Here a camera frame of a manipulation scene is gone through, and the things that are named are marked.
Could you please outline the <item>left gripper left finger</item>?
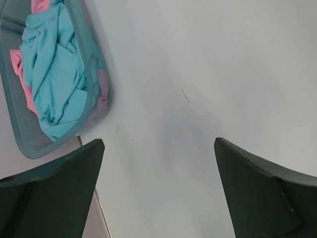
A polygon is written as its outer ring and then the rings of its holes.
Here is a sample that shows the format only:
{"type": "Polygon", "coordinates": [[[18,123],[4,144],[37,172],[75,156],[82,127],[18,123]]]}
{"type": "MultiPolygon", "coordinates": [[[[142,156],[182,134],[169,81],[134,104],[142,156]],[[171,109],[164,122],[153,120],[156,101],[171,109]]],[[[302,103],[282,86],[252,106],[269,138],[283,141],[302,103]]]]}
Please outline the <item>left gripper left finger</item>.
{"type": "Polygon", "coordinates": [[[80,238],[105,146],[95,139],[77,150],[0,180],[2,238],[80,238]]]}

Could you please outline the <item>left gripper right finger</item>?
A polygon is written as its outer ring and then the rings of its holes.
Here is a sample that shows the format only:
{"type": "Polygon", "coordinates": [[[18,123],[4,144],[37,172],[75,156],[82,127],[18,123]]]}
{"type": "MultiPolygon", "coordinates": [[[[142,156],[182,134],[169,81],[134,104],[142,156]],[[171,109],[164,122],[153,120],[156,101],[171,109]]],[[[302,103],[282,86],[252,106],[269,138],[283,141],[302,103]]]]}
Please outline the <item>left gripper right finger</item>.
{"type": "Polygon", "coordinates": [[[237,238],[315,238],[317,178],[218,137],[214,151],[237,238]]]}

